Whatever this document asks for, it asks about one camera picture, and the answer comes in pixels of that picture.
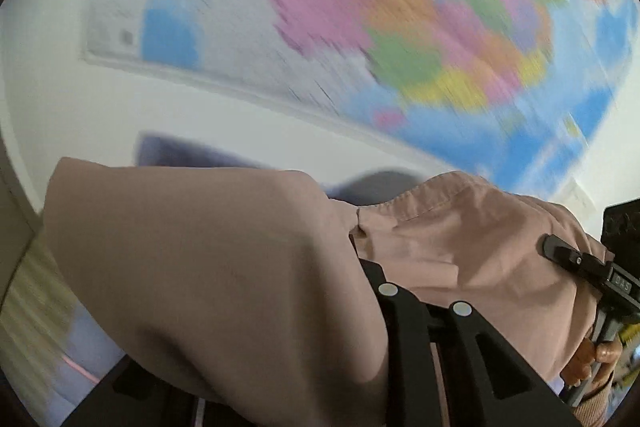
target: colorful map of china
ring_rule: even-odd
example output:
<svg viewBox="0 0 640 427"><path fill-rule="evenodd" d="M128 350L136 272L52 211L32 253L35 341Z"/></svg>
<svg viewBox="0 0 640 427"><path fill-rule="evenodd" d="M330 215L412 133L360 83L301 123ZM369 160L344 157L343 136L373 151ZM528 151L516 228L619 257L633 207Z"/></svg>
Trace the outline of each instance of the colorful map of china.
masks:
<svg viewBox="0 0 640 427"><path fill-rule="evenodd" d="M568 136L588 139L593 122L580 126L581 119L571 113L575 104L563 107L552 123L541 123L544 112L534 107L535 92L529 98L523 94L537 87L542 93L547 89L542 86L562 82L560 64L569 60L570 44L559 42L560 30L564 38L580 41L575 46L589 48L590 54L572 53L583 61L589 57L592 70L602 71L601 78L595 79L601 84L599 89L616 81L610 72L619 70L628 59L629 42L636 30L636 6L631 0L625 2L617 1L614 7L610 0L271 0L280 35L303 56L313 57L326 47L366 55L370 72L384 90L382 97L388 99L387 108L384 103L380 107L380 97L371 104L376 105L375 110L364 107L366 102L353 102L345 109L349 116L512 189L517 188L516 178L522 179L526 171L524 164L519 172L511 169L513 172L505 174L504 165L479 150L479 156L469 160L476 144L465 149L460 140L482 139L482 133L465 138L465 132L459 132L460 150L452 152L451 147L437 143L438 137L427 139L410 127L418 125L418 120L429 124L447 118L457 118L458 126L476 126L476 131L491 127L486 131L495 135L493 145L488 145L489 155L496 152L491 152L491 147L501 148L503 155L529 155L530 163L536 154L543 153L542 132L547 133L545 139L558 141L558 124ZM586 92L586 83L580 85ZM557 88L556 92L560 96L563 91ZM427 107L432 110L430 119L420 109ZM595 126L604 108L593 115ZM467 115L465 118L492 112L492 122L462 121L462 116L453 116L451 111ZM530 150L515 150L511 137L523 139L525 131L529 132L525 142L530 136L529 141L538 141ZM576 147L565 163L575 160L580 149ZM502 178L496 174L500 170Z"/></svg>

